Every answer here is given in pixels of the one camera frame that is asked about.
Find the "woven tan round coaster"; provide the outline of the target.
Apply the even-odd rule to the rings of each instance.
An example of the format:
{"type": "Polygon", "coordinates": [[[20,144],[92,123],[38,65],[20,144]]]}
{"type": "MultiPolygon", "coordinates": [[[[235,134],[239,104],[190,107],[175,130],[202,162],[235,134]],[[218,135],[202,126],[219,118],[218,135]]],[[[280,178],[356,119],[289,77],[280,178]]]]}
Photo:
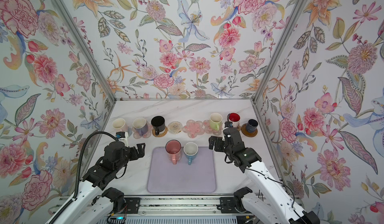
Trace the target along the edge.
{"type": "Polygon", "coordinates": [[[154,137],[157,137],[157,138],[164,137],[167,134],[167,132],[168,132],[168,128],[167,127],[165,127],[165,129],[162,132],[160,132],[158,135],[156,134],[155,129],[152,129],[152,135],[154,137]]]}

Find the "cream mug green handle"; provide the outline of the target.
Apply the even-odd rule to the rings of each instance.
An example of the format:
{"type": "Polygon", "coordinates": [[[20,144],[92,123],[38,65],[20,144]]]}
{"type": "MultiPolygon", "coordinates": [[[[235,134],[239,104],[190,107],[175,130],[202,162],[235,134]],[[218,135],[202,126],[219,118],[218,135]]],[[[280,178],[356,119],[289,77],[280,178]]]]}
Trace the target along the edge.
{"type": "Polygon", "coordinates": [[[219,131],[222,127],[223,117],[219,113],[212,113],[210,115],[210,127],[213,131],[219,131]]]}

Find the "cream mug purple handle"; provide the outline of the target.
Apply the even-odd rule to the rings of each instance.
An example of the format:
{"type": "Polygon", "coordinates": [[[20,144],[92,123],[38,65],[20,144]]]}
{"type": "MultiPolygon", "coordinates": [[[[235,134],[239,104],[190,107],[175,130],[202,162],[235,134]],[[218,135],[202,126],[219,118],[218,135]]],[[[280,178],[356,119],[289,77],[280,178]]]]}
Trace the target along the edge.
{"type": "Polygon", "coordinates": [[[147,120],[145,118],[136,118],[133,121],[133,128],[140,137],[143,137],[149,130],[147,120]]]}

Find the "brown wooden round coaster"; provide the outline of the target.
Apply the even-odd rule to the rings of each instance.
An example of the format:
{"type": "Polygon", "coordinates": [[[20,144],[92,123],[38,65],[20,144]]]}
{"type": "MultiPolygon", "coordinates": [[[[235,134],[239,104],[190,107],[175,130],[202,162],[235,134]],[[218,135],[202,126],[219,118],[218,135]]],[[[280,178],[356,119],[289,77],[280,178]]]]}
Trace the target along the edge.
{"type": "Polygon", "coordinates": [[[258,129],[256,129],[254,132],[250,133],[250,132],[247,131],[246,125],[247,124],[243,124],[241,126],[241,132],[243,133],[243,135],[245,135],[246,137],[250,137],[250,138],[255,137],[258,134],[258,129]]]}

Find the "black mug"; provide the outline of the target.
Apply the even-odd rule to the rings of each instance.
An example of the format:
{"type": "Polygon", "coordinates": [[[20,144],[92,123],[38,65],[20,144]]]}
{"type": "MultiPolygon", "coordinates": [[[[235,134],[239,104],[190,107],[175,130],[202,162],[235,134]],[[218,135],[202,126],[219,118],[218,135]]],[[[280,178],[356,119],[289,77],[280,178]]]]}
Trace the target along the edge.
{"type": "Polygon", "coordinates": [[[166,129],[165,118],[162,116],[155,116],[151,120],[151,125],[155,131],[155,136],[158,136],[166,129]]]}

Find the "cream mug pink handle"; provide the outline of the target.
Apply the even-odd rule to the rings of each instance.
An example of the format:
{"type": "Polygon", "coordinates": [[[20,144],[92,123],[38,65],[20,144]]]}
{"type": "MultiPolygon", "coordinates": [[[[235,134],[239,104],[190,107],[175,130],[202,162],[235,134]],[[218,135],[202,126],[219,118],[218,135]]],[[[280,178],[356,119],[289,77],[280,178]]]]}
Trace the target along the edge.
{"type": "Polygon", "coordinates": [[[123,118],[115,119],[112,123],[112,126],[116,132],[128,132],[129,127],[123,118]]]}

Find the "red inside white mug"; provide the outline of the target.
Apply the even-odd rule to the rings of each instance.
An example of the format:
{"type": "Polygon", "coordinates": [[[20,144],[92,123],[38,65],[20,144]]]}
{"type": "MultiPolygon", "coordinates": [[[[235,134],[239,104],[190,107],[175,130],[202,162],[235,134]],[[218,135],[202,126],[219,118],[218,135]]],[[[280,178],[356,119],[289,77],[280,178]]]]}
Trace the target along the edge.
{"type": "Polygon", "coordinates": [[[238,128],[239,124],[240,124],[240,115],[238,113],[229,113],[228,116],[227,116],[227,119],[229,122],[232,122],[232,126],[234,128],[238,128]]]}

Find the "dark navy small mug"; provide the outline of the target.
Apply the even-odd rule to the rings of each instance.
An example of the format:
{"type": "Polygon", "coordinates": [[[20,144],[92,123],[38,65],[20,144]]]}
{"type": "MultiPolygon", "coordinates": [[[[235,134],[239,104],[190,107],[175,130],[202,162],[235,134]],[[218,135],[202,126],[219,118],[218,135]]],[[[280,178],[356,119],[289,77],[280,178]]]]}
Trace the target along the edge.
{"type": "Polygon", "coordinates": [[[249,119],[246,124],[246,131],[248,133],[254,133],[257,130],[259,123],[255,119],[249,119]]]}

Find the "colourful patterned round coaster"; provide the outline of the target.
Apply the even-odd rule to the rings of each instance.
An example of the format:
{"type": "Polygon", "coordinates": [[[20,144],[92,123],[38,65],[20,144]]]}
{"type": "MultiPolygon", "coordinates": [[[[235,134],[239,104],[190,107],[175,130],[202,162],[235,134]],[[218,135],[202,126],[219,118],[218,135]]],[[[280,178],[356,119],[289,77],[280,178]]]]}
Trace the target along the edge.
{"type": "Polygon", "coordinates": [[[168,131],[170,134],[178,134],[183,130],[183,124],[178,121],[173,121],[168,125],[168,131]]]}

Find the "grey round coaster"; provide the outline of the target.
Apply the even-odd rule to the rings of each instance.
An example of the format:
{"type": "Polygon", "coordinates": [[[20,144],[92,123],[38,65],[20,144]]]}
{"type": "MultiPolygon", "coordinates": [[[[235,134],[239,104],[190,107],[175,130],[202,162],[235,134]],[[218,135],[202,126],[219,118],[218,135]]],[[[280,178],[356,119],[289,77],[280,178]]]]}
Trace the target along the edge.
{"type": "Polygon", "coordinates": [[[132,134],[133,134],[133,131],[132,131],[132,129],[131,129],[130,127],[127,127],[127,128],[126,128],[126,132],[128,133],[128,134],[127,134],[127,137],[131,137],[132,134]]]}

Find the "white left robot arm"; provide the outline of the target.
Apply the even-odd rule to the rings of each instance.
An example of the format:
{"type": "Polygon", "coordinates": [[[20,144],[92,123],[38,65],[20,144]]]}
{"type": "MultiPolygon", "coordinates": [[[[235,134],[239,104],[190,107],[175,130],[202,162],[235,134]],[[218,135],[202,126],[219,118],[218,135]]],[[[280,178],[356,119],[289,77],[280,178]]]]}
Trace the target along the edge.
{"type": "Polygon", "coordinates": [[[47,221],[48,224],[92,224],[111,212],[119,212],[126,206],[124,193],[107,188],[117,179],[117,173],[128,163],[145,156],[146,144],[127,147],[114,141],[104,148],[104,155],[88,169],[81,180],[76,180],[73,194],[47,221]]]}

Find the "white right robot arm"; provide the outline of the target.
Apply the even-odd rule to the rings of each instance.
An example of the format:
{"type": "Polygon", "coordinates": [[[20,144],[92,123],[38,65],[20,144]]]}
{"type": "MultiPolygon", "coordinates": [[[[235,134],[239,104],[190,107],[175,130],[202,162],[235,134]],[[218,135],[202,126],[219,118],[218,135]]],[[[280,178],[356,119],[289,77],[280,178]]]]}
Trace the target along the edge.
{"type": "Polygon", "coordinates": [[[264,202],[250,188],[244,187],[234,192],[235,210],[252,213],[264,224],[319,224],[320,218],[313,211],[305,211],[296,203],[294,194],[286,192],[288,186],[275,180],[260,155],[245,146],[236,128],[225,128],[221,137],[209,138],[209,149],[225,153],[225,162],[234,164],[243,174],[255,183],[264,202]]]}

